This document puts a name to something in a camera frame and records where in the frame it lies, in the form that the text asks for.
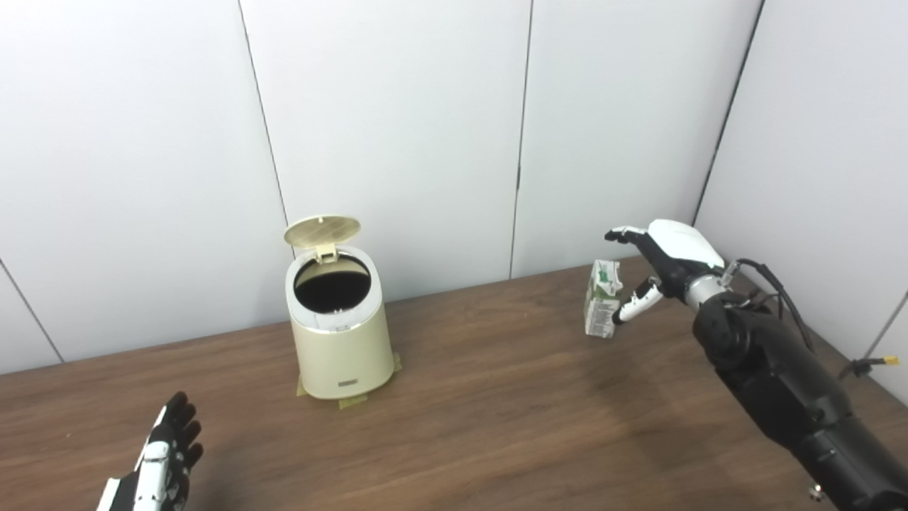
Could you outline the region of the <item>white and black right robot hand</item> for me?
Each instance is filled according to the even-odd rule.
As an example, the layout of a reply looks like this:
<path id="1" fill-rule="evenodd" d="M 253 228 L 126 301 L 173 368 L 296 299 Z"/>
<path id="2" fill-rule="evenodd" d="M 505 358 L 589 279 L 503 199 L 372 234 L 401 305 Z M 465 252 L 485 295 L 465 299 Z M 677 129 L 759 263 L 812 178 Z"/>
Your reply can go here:
<path id="1" fill-rule="evenodd" d="M 633 245 L 651 269 L 651 275 L 633 289 L 612 314 L 616 326 L 654 307 L 662 298 L 677 299 L 694 312 L 724 293 L 720 284 L 724 259 L 697 229 L 669 219 L 656 219 L 646 229 L 620 226 L 604 240 Z"/>

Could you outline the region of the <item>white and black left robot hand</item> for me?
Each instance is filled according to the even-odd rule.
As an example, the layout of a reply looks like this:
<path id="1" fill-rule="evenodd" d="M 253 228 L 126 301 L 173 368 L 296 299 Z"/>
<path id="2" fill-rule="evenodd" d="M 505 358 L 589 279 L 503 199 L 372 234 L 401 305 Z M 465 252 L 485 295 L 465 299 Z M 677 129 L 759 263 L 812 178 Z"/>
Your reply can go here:
<path id="1" fill-rule="evenodd" d="M 176 392 L 159 411 L 133 471 L 107 479 L 97 510 L 184 510 L 192 469 L 204 455 L 200 433 L 195 405 Z"/>

